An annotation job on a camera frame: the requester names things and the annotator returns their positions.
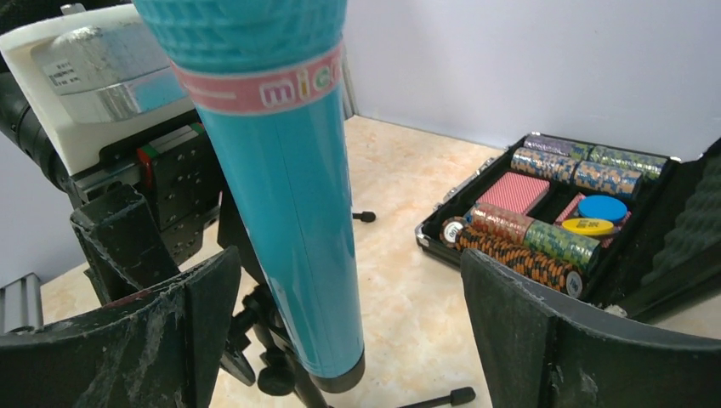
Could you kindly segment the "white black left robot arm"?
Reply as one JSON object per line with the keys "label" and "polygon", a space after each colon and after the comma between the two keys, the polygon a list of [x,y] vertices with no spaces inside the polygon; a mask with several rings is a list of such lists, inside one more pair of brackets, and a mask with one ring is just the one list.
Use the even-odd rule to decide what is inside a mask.
{"label": "white black left robot arm", "polygon": [[98,164],[71,176],[14,77],[1,75],[1,129],[70,198],[73,208],[130,185],[145,199],[176,264],[198,253],[219,223],[217,242],[237,247],[242,268],[265,282],[201,119],[195,111],[159,122],[101,148]]}

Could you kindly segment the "black tripod microphone stand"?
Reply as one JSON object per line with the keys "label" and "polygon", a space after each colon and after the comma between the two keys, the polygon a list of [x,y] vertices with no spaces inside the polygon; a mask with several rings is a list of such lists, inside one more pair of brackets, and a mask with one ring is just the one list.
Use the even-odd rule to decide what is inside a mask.
{"label": "black tripod microphone stand", "polygon": [[[243,310],[233,317],[226,354],[221,367],[248,387],[264,394],[282,397],[293,394],[306,407],[328,407],[326,390],[340,394],[354,388],[366,370],[365,355],[341,377],[325,379],[310,375],[299,361],[295,347],[282,322],[267,282],[258,284],[241,301]],[[250,345],[247,333],[254,332],[264,346],[260,355],[264,368],[256,374],[243,352]]]}

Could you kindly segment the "cyan toy microphone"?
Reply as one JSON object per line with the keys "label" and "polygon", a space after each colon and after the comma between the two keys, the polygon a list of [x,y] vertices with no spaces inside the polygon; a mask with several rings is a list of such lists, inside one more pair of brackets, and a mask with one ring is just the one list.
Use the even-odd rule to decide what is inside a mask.
{"label": "cyan toy microphone", "polygon": [[365,370],[344,137],[344,1],[138,1],[207,130],[301,365]]}

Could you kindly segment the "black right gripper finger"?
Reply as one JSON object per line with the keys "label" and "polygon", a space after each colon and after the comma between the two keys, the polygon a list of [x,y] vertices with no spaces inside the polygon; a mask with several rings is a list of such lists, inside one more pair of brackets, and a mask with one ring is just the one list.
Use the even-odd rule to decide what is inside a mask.
{"label": "black right gripper finger", "polygon": [[720,342],[610,314],[477,250],[464,297],[495,407],[717,407]]}

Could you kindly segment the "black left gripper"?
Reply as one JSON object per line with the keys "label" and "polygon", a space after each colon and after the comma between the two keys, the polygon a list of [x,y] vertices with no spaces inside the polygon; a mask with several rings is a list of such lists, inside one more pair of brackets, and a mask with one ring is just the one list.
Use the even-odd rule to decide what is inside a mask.
{"label": "black left gripper", "polygon": [[[2,406],[210,404],[240,260],[266,283],[223,181],[193,110],[108,144],[97,164],[69,177],[67,194],[78,207],[70,223],[88,260],[85,275],[107,305],[3,335]],[[218,244],[238,251],[226,249],[178,275],[177,264],[201,249],[218,214]]]}

